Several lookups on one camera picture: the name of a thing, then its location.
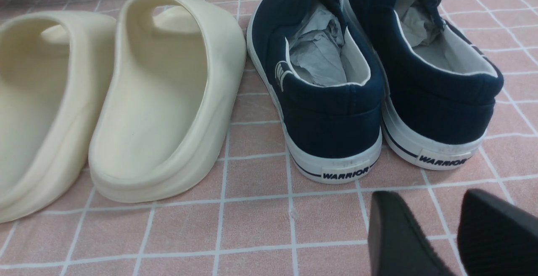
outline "slip-on sneaker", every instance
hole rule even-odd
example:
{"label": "slip-on sneaker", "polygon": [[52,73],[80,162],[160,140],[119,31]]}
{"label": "slip-on sneaker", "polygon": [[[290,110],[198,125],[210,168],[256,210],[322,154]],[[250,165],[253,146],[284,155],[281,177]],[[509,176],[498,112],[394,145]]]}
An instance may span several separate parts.
{"label": "slip-on sneaker", "polygon": [[[153,16],[160,6],[172,7]],[[221,150],[245,60],[243,32],[222,8],[202,0],[128,0],[90,145],[96,189],[134,203],[200,182]]]}
{"label": "slip-on sneaker", "polygon": [[79,176],[113,73],[116,20],[50,11],[0,26],[0,222]]}
{"label": "slip-on sneaker", "polygon": [[369,173],[382,145],[382,67],[339,0],[262,0],[247,47],[298,170],[324,184]]}
{"label": "slip-on sneaker", "polygon": [[504,80],[440,17],[440,1],[342,0],[342,8],[383,63],[382,128],[389,146],[419,167],[449,170],[478,150]]}

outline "pink grid surface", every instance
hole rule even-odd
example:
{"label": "pink grid surface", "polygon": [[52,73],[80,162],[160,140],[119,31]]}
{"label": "pink grid surface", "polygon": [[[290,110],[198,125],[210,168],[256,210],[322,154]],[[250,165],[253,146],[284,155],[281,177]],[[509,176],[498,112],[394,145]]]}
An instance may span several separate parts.
{"label": "pink grid surface", "polygon": [[[126,0],[0,0],[0,23],[41,10],[116,16]],[[244,29],[260,0],[206,0]],[[400,192],[434,248],[465,274],[455,236],[463,193],[482,188],[538,215],[538,0],[443,0],[440,11],[506,75],[484,144],[455,171],[425,171],[387,146],[360,181],[316,184],[286,152],[277,112],[252,63],[219,160],[192,190],[125,205],[85,168],[61,199],[0,224],[0,275],[369,275],[369,202]]]}

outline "navy canvas sneaker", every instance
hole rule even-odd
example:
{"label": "navy canvas sneaker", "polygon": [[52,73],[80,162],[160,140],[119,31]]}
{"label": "navy canvas sneaker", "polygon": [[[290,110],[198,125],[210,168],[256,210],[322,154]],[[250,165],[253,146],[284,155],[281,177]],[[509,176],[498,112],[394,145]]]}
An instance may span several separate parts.
{"label": "navy canvas sneaker", "polygon": [[484,139],[503,75],[438,12],[441,0],[342,0],[387,80],[382,129],[406,161],[433,170],[463,165]]}
{"label": "navy canvas sneaker", "polygon": [[339,0],[262,0],[248,52],[301,173],[325,184],[365,176],[382,144],[382,67]]}

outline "slide sandal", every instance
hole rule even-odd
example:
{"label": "slide sandal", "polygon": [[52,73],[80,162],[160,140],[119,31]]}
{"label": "slide sandal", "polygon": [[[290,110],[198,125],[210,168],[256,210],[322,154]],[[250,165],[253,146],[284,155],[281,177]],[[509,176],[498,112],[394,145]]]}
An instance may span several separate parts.
{"label": "slide sandal", "polygon": [[538,218],[488,192],[469,189],[458,249],[469,275],[538,275]]}
{"label": "slide sandal", "polygon": [[75,11],[0,26],[0,222],[46,207],[79,176],[113,73],[115,27]]}
{"label": "slide sandal", "polygon": [[[172,7],[153,16],[160,6]],[[245,59],[229,12],[203,0],[128,0],[89,150],[96,189],[134,203],[200,182],[221,150]]]}
{"label": "slide sandal", "polygon": [[396,192],[374,192],[368,248],[372,276],[453,276]]}

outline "cream slide sandal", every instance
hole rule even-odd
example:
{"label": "cream slide sandal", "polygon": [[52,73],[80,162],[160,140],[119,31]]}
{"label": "cream slide sandal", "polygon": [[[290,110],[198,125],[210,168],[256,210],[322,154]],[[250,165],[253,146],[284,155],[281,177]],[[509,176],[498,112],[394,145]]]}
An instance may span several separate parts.
{"label": "cream slide sandal", "polygon": [[0,222],[46,207],[79,176],[113,73],[115,27],[74,11],[0,26]]}
{"label": "cream slide sandal", "polygon": [[96,189],[134,203],[200,182],[221,150],[245,59],[243,32],[227,11],[202,0],[128,0],[89,150]]}

